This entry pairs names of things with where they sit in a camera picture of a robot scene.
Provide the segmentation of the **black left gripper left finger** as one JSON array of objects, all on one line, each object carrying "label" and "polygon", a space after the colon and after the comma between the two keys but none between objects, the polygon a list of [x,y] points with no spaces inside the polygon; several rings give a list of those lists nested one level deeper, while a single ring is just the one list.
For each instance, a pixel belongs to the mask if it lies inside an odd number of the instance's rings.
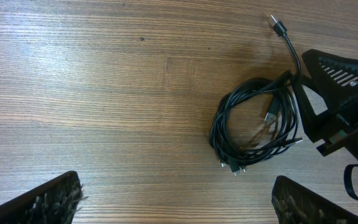
[{"label": "black left gripper left finger", "polygon": [[0,205],[0,224],[71,224],[86,197],[71,170]]}]

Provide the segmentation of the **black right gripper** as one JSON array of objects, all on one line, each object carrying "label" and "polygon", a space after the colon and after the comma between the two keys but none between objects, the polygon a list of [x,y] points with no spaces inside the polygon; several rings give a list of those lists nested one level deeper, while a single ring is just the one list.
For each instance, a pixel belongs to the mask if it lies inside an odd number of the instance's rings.
[{"label": "black right gripper", "polygon": [[[302,54],[309,76],[300,75],[293,89],[305,134],[323,156],[346,148],[358,160],[358,60],[311,49]],[[304,91],[322,97],[326,110],[316,114]]]}]

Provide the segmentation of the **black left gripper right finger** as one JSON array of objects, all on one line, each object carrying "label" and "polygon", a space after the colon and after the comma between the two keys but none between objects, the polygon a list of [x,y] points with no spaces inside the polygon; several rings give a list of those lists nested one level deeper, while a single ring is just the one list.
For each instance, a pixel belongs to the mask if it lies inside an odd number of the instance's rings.
[{"label": "black left gripper right finger", "polygon": [[280,224],[358,224],[358,216],[280,175],[272,190]]}]

